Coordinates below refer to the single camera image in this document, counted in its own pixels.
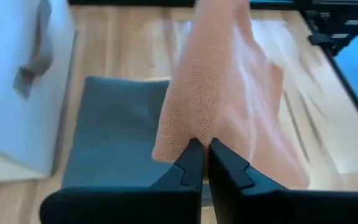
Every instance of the hardwood floor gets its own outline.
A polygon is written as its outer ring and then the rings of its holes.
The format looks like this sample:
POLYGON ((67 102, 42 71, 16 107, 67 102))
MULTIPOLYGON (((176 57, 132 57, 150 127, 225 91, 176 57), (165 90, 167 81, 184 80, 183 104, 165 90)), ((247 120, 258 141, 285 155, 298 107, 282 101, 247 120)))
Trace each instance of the hardwood floor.
MULTIPOLYGON (((78 36, 68 85, 56 173, 47 180, 0 184, 0 224, 39 223, 41 201, 60 188, 88 75, 135 80, 168 77, 192 9, 73 7, 78 36)), ((358 190, 358 114, 299 13, 253 11, 253 30, 285 69, 280 124, 297 149, 311 189, 358 190)), ((203 223, 216 223, 212 208, 203 223)))

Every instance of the white cabinet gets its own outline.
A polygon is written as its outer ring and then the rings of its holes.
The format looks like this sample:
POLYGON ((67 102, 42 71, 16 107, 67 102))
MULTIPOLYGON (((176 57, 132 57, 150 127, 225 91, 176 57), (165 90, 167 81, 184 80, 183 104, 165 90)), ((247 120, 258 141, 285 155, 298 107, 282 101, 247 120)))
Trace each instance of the white cabinet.
POLYGON ((28 95, 15 82, 31 60, 40 0, 0 0, 0 181, 51 174, 75 28, 65 0, 49 0, 53 61, 28 95))

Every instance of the gray strap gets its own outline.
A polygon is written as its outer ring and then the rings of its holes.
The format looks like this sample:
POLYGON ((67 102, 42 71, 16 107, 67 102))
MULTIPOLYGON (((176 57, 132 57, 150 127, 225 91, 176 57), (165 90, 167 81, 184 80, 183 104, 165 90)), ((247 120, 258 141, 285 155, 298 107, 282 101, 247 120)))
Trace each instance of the gray strap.
POLYGON ((20 67, 20 70, 27 75, 43 75, 52 64, 53 49, 48 31, 51 12, 49 1, 40 0, 33 55, 27 65, 20 67))

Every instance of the black metal frame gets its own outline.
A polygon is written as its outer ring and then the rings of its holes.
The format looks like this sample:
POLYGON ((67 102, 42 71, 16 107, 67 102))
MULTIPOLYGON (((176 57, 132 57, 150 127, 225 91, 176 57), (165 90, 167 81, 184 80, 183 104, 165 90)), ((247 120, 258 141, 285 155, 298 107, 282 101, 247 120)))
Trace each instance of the black metal frame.
MULTIPOLYGON (((192 139, 172 168, 150 187, 61 189, 44 200, 40 220, 42 224, 199 224, 203 155, 202 144, 192 139)), ((218 139, 209 146, 208 177, 219 224, 309 219, 358 223, 358 192, 288 190, 218 139)))
MULTIPOLYGON (((193 7, 196 0, 69 0, 70 4, 193 7)), ((250 0, 251 9, 358 11, 358 2, 338 0, 250 0)))
MULTIPOLYGON (((305 11, 301 11, 301 15, 304 18, 306 25, 309 27, 310 31, 312 33, 317 32, 316 27, 313 25, 312 20, 308 17, 307 13, 305 11)), ((344 74, 342 73, 341 69, 338 67, 337 63, 335 62, 334 55, 331 53, 329 47, 327 46, 320 46, 321 50, 324 52, 326 58, 328 59, 328 62, 333 67, 334 71, 337 74, 337 77, 341 81, 344 89, 347 91, 349 97, 351 98, 354 106, 356 107, 358 111, 358 97, 350 84, 347 82, 344 74)))

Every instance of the cloth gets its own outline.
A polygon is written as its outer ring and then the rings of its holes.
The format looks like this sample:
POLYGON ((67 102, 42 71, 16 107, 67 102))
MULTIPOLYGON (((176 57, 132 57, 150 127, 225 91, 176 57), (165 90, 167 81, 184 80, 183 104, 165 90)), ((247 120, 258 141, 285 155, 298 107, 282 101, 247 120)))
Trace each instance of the cloth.
POLYGON ((280 184, 307 188, 307 173, 277 121, 282 83, 282 69, 254 40, 249 2, 199 0, 163 102, 153 158, 173 162, 191 138, 206 148, 218 138, 280 184))

